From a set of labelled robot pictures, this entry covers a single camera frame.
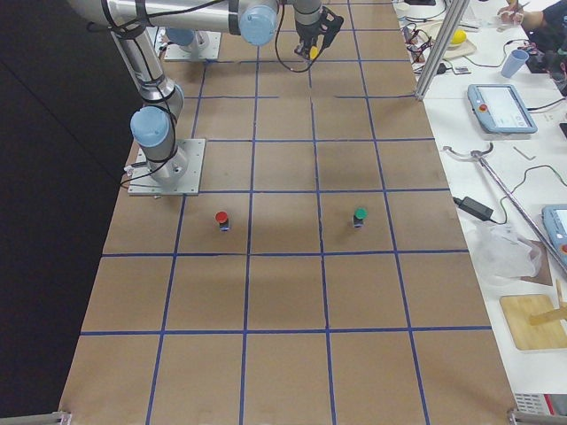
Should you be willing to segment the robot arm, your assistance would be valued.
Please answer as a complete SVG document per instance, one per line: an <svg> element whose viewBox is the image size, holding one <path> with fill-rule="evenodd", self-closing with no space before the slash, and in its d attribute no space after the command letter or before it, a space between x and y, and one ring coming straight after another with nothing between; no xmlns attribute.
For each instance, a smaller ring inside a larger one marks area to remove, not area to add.
<svg viewBox="0 0 567 425"><path fill-rule="evenodd" d="M145 155L145 177L169 186L185 173L188 160L176 139L183 108L181 88L163 71L147 33L150 27L239 35L254 46L279 36L284 1L72 1L92 31L112 34L144 106L130 121Z"/></svg>
<svg viewBox="0 0 567 425"><path fill-rule="evenodd" d="M204 49L209 44L209 37L206 32L192 29L167 27L166 37L171 43L186 51Z"/></svg>

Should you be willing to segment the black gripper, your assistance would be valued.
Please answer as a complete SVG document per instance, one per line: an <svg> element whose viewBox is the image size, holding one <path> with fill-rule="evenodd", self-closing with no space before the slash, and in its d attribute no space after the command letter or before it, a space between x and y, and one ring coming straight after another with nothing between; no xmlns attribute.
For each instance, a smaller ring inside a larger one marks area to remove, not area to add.
<svg viewBox="0 0 567 425"><path fill-rule="evenodd" d="M313 45L317 46L319 37L317 34L318 22L307 25L296 21L295 28L299 36L299 44L294 51L299 56L308 56L310 47Z"/></svg>

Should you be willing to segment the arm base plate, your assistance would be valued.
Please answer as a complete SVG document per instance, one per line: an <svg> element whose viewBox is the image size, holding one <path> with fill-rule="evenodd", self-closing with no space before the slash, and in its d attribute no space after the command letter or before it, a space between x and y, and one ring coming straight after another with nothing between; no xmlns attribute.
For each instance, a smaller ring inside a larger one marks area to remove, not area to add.
<svg viewBox="0 0 567 425"><path fill-rule="evenodd" d="M204 49L182 50L178 45L171 43L167 39L167 47L165 53L166 61L185 61L185 62L203 62L207 60L216 60L219 55L221 33L211 31L206 32L209 37L209 44Z"/></svg>
<svg viewBox="0 0 567 425"><path fill-rule="evenodd" d="M177 153L159 171L150 174L159 164L148 167L142 149L138 150L136 161L140 166L131 168L128 182L130 196L178 196L199 193L205 139L178 139Z"/></svg>

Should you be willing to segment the person's hand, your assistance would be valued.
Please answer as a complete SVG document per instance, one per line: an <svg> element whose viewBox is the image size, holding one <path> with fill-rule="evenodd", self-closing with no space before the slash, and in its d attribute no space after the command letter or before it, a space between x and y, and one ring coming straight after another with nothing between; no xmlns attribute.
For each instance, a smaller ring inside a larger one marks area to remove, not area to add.
<svg viewBox="0 0 567 425"><path fill-rule="evenodd" d="M499 9L497 18L502 25L521 25L524 21L524 7L525 4L520 4L518 1L511 1L507 6Z"/></svg>

